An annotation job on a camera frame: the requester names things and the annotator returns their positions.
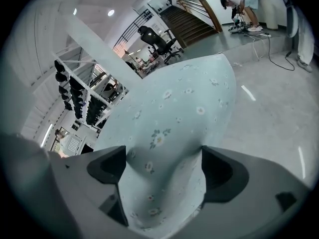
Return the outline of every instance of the black office chair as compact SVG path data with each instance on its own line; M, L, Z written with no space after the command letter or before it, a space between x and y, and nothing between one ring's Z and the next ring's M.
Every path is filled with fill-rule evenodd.
M154 50L156 50L158 52L159 55L167 55L167 53L169 53L169 56L167 58L165 58L164 63L165 64L169 64L168 60L171 57L175 57L178 56L180 57L180 55L178 54L179 52L184 53L184 50L181 48L176 52L172 52L172 46L173 44L176 42L176 38L172 38L171 34L169 32L170 29L166 30L165 33L167 32L171 41L169 41L168 43L166 43L161 37L159 37L154 31L153 29L151 29L150 27L147 26L141 26L138 30L139 34L141 35L141 40L143 42L146 42L147 44L151 45Z

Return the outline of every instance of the staircase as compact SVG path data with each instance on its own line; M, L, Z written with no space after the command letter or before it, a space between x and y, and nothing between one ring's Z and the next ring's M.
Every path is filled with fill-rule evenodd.
M160 15L172 25L186 46L217 33L215 28L198 17L173 5Z

